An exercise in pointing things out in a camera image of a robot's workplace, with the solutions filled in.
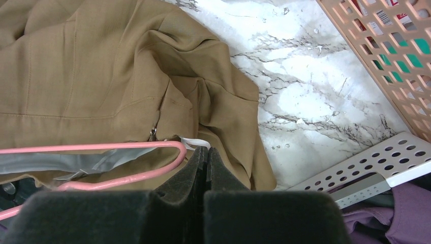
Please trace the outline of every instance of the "zipper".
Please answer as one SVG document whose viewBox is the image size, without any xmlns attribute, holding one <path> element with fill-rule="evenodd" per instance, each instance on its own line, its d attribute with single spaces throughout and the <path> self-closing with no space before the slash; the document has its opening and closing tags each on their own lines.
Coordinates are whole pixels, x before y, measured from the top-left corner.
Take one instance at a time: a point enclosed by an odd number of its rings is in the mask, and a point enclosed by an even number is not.
<svg viewBox="0 0 431 244">
<path fill-rule="evenodd" d="M 152 122 L 152 128 L 149 132 L 148 141 L 157 141 L 156 133 L 157 133 L 157 123 L 159 123 L 159 119 L 160 119 L 160 110 L 157 110 L 154 120 Z"/>
</svg>

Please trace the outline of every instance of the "product label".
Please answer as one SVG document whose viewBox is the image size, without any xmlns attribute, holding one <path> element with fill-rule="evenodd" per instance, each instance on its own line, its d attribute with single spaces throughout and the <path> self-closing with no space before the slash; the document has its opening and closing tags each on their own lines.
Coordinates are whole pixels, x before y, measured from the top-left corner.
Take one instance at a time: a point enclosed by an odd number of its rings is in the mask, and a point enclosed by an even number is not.
<svg viewBox="0 0 431 244">
<path fill-rule="evenodd" d="M 374 3 L 376 3 L 376 0 L 366 0 L 366 1 L 367 1 L 367 3 L 369 3 L 369 4 L 374 4 Z M 397 5 L 397 4 L 398 4 L 398 0 L 385 0 L 385 2 L 386 2 L 389 6 L 395 6 L 395 5 Z M 361 13 L 362 13 L 364 16 L 367 16 L 367 15 L 368 15 L 368 11 L 364 8 L 364 6 L 363 6 L 361 3 L 357 3 L 357 4 L 358 4 L 358 6 L 359 6 L 359 8 L 360 8 L 360 10 L 361 10 Z M 385 13 L 383 10 L 378 11 L 376 14 L 377 14 L 377 16 L 380 18 L 380 20 L 382 21 L 382 23 L 383 23 L 384 25 L 390 25 L 390 24 L 393 24 L 393 23 L 392 23 L 392 21 L 389 19 L 389 17 L 386 15 L 386 13 Z M 412 22 L 412 20 L 410 19 L 410 17 L 409 17 L 407 14 L 403 14 L 403 13 L 402 13 L 402 14 L 398 14 L 396 17 L 400 20 L 400 22 L 401 22 L 402 24 L 407 24 L 407 23 Z M 380 27 L 377 25 L 377 23 L 375 23 L 375 22 L 370 22 L 369 24 L 370 24 L 370 26 L 373 28 L 374 32 L 375 32 L 377 35 L 383 35 L 383 32 L 382 32 L 382 30 L 380 29 Z"/>
</svg>

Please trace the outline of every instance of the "dark fabric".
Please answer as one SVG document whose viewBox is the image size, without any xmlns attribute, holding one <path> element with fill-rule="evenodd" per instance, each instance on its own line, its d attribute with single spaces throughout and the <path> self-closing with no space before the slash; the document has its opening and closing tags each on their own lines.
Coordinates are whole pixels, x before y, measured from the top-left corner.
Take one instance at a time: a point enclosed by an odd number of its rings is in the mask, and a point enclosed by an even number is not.
<svg viewBox="0 0 431 244">
<path fill-rule="evenodd" d="M 372 207 L 344 214 L 345 223 L 354 243 L 385 243 L 379 234 L 385 232 L 389 243 L 431 243 L 431 192 L 411 183 L 392 188 L 395 208 Z"/>
</svg>

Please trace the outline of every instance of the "pink plastic rod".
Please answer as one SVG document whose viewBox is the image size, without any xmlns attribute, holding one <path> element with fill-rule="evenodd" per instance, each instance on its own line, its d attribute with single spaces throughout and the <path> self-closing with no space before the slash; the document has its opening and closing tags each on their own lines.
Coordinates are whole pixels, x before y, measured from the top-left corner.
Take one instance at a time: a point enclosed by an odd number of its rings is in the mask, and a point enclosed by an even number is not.
<svg viewBox="0 0 431 244">
<path fill-rule="evenodd" d="M 118 187 L 129 183 L 150 179 L 162 174 L 166 174 L 178 167 L 186 157 L 186 147 L 178 141 L 152 141 L 152 142 L 127 142 L 127 143 L 112 143 L 112 144 L 88 144 L 88 145 L 63 145 L 63 146 L 40 146 L 40 147 L 25 147 L 25 148 L 12 148 L 0 149 L 0 154 L 19 154 L 19 153 L 42 153 L 49 151 L 75 151 L 75 150 L 101 150 L 101 149 L 120 149 L 120 148 L 146 148 L 146 147 L 176 147 L 179 149 L 178 157 L 170 164 L 151 171 L 134 174 L 130 176 L 121 177 L 118 179 L 107 180 L 99 183 L 84 183 L 77 181 L 70 181 L 62 184 L 61 186 L 53 189 L 53 191 L 66 191 L 70 189 L 77 189 L 83 191 L 97 191 Z M 22 205 L 13 207 L 0 212 L 0 220 L 13 217 L 19 213 Z"/>
</svg>

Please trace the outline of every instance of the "gray fabric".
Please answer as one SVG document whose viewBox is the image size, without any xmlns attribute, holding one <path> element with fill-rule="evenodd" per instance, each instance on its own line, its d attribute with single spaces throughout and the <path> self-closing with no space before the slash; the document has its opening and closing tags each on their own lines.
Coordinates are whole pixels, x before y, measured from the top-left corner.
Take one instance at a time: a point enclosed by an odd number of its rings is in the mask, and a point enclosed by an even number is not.
<svg viewBox="0 0 431 244">
<path fill-rule="evenodd" d="M 137 159 L 155 148 L 113 149 L 102 154 L 3 154 L 0 155 L 0 174 L 29 171 L 59 170 L 72 172 L 57 180 L 69 180 L 83 174 L 107 172 L 126 162 Z"/>
</svg>

